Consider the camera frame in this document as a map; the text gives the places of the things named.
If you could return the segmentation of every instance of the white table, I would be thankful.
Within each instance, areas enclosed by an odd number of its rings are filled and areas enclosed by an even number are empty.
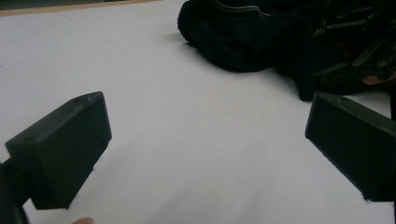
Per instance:
[[[92,91],[113,132],[71,207],[28,202],[32,224],[394,223],[304,138],[292,80],[206,61],[177,30],[182,3],[0,17],[0,142]],[[352,98],[389,115],[384,92]]]

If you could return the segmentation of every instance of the black fabric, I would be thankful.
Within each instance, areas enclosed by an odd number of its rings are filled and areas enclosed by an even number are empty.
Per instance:
[[[235,72],[274,66],[294,78],[300,99],[311,101],[317,91],[313,74],[343,61],[313,38],[331,10],[327,0],[190,0],[180,10],[178,28],[213,64]],[[366,89],[359,80],[353,86],[333,93]]]

